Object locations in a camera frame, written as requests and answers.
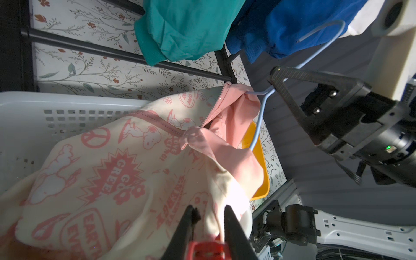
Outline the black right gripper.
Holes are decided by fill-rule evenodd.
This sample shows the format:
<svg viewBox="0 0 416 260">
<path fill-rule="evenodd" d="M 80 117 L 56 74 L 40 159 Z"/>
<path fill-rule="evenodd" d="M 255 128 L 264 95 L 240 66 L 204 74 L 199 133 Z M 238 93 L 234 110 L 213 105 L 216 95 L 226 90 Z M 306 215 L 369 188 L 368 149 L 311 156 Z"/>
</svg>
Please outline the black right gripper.
<svg viewBox="0 0 416 260">
<path fill-rule="evenodd" d="M 298 105 L 286 81 L 312 83 L 316 89 Z M 334 73 L 276 66 L 270 83 L 313 143 L 337 163 L 358 159 L 357 183 L 369 167 L 379 185 L 416 185 L 416 120 L 402 101 L 371 91 L 357 78 Z"/>
</svg>

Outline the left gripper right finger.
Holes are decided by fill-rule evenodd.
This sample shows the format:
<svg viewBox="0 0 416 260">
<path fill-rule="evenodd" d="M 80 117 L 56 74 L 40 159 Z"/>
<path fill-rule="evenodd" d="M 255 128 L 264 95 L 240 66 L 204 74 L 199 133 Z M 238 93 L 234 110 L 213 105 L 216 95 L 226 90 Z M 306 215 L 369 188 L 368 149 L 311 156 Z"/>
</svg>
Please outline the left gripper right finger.
<svg viewBox="0 0 416 260">
<path fill-rule="evenodd" d="M 232 260 L 258 260 L 231 206 L 224 209 L 225 242 Z"/>
</svg>

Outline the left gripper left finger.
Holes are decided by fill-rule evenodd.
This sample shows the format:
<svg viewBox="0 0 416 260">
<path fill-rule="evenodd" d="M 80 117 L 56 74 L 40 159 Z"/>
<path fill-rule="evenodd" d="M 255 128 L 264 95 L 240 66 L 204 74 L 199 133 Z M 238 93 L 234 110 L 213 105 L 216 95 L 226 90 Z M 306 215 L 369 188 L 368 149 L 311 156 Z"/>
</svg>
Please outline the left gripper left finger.
<svg viewBox="0 0 416 260">
<path fill-rule="evenodd" d="M 200 220 L 198 209 L 188 205 L 161 260 L 184 260 L 186 258 L 188 244 L 193 241 L 194 229 Z"/>
</svg>

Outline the red clothespin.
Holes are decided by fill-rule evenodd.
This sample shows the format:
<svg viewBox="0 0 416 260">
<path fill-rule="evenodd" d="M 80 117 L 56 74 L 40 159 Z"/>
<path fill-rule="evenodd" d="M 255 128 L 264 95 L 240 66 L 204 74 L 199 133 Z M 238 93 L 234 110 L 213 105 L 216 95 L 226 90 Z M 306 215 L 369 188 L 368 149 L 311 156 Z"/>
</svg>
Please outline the red clothespin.
<svg viewBox="0 0 416 260">
<path fill-rule="evenodd" d="M 227 244 L 214 242 L 190 242 L 186 260 L 232 260 Z"/>
</svg>

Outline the pink printed jacket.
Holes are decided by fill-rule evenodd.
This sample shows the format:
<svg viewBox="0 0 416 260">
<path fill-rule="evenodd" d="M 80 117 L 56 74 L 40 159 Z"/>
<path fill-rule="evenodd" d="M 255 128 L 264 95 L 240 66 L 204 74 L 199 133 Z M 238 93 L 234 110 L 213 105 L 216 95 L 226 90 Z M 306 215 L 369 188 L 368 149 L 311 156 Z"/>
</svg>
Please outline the pink printed jacket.
<svg viewBox="0 0 416 260">
<path fill-rule="evenodd" d="M 252 88 L 226 83 L 153 101 L 56 144 L 42 167 L 1 196 L 3 260 L 150 260 L 188 205 L 200 242 L 224 240 L 263 183 L 240 147 L 258 115 Z"/>
</svg>

